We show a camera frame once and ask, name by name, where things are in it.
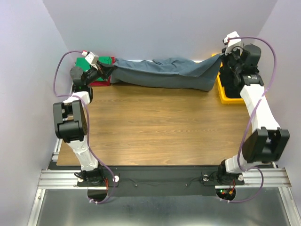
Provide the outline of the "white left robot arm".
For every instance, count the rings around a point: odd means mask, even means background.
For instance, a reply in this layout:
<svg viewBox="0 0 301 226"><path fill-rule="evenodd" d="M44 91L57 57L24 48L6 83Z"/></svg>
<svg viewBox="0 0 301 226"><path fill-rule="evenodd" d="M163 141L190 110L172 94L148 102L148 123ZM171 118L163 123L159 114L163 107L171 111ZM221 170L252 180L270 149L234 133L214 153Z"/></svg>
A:
<svg viewBox="0 0 301 226"><path fill-rule="evenodd" d="M75 153L81 171L75 173L80 182L99 186L105 181L105 174L99 161L91 154L88 144L87 113L84 106L93 100L90 84L99 78L109 78L115 67L110 64L96 62L96 67L84 71L75 66L70 69L73 81L73 94L63 102L53 104L55 134L62 139Z"/></svg>

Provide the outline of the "blue-grey t-shirt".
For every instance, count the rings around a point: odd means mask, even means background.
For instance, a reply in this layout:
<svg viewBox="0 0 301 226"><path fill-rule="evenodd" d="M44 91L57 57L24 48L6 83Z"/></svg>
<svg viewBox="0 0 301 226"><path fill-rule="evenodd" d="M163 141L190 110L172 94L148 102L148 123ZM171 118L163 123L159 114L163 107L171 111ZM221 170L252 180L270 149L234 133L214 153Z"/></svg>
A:
<svg viewBox="0 0 301 226"><path fill-rule="evenodd" d="M139 62L117 58L111 83L125 82L145 87L198 89L209 92L214 86L221 62L220 55L200 63L180 57Z"/></svg>

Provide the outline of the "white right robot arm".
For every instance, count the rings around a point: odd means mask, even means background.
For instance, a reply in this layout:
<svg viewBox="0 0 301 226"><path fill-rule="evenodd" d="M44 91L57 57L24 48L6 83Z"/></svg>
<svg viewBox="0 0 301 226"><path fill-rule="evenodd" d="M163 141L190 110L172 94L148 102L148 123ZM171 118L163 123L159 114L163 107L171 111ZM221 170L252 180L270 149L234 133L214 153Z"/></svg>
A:
<svg viewBox="0 0 301 226"><path fill-rule="evenodd" d="M229 80L242 97L250 116L239 154L223 160L216 172L217 180L226 184L251 167L278 161L290 138L274 118L265 97L264 82L259 75L261 49L253 44L232 44L222 50L220 75Z"/></svg>

